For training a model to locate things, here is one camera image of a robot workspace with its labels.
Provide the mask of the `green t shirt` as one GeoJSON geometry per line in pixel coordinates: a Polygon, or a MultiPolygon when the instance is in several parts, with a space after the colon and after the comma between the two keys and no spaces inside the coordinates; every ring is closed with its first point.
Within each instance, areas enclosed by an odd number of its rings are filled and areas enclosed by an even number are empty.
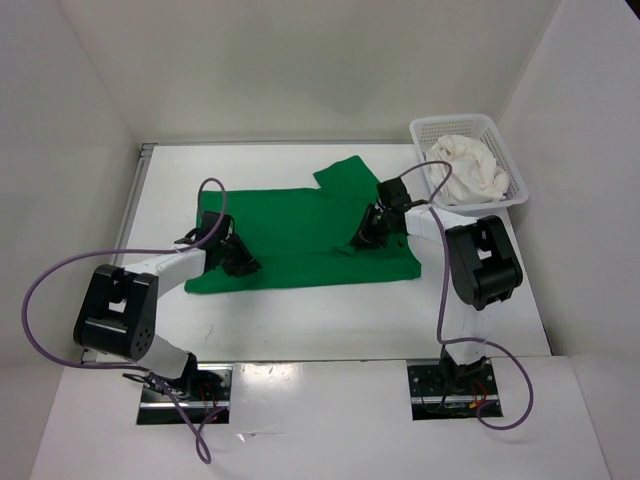
{"type": "Polygon", "coordinates": [[[242,277],[215,269],[187,281],[185,291],[218,294],[420,277],[421,264],[402,234],[391,236],[381,249],[350,246],[366,207],[376,200],[379,182],[359,156],[335,162],[313,177],[314,188],[204,192],[202,209],[225,206],[261,268],[242,277]]]}

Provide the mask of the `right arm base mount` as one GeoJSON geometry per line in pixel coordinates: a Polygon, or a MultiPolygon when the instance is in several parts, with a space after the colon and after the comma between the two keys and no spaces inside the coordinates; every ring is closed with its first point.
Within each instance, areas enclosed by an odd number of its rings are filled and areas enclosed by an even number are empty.
{"type": "Polygon", "coordinates": [[[414,421],[474,418],[479,407],[483,418],[503,416],[491,363],[457,386],[445,381],[437,360],[408,362],[406,370],[414,421]]]}

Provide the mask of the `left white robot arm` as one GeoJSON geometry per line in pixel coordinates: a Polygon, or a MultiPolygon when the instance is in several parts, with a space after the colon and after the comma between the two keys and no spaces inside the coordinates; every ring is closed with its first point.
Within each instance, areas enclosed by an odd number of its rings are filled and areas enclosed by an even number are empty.
{"type": "Polygon", "coordinates": [[[125,267],[96,268],[74,326],[74,342],[89,350],[120,357],[144,368],[142,379],[159,391],[153,374],[180,400],[194,396],[209,375],[198,368],[195,354],[172,345],[156,333],[158,300],[178,285],[217,268],[231,278],[258,272],[261,264],[238,234],[215,234],[204,245],[199,229],[176,242],[174,251],[125,267]]]}

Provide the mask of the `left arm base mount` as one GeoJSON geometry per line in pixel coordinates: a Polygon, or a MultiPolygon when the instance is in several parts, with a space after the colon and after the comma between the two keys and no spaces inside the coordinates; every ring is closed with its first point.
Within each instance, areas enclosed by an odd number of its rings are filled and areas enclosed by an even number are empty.
{"type": "MultiPolygon", "coordinates": [[[[178,399],[187,417],[199,425],[207,416],[216,411],[211,422],[213,424],[228,424],[230,415],[230,397],[232,387],[233,365],[200,363],[201,379],[189,394],[173,394],[178,399]]],[[[173,402],[165,395],[153,381],[140,379],[143,385],[138,406],[136,424],[177,425],[184,421],[175,409],[173,402]]]]}

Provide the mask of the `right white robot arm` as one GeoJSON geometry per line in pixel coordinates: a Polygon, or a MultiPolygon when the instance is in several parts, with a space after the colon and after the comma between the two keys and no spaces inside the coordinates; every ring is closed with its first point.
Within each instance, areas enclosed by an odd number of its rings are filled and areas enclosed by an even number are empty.
{"type": "Polygon", "coordinates": [[[437,208],[425,200],[391,208],[370,204],[349,245],[385,248],[393,234],[440,244],[445,282],[436,339],[441,345],[439,382],[460,393],[480,376],[497,306],[522,284],[523,272],[502,220],[480,219],[437,208]]]}

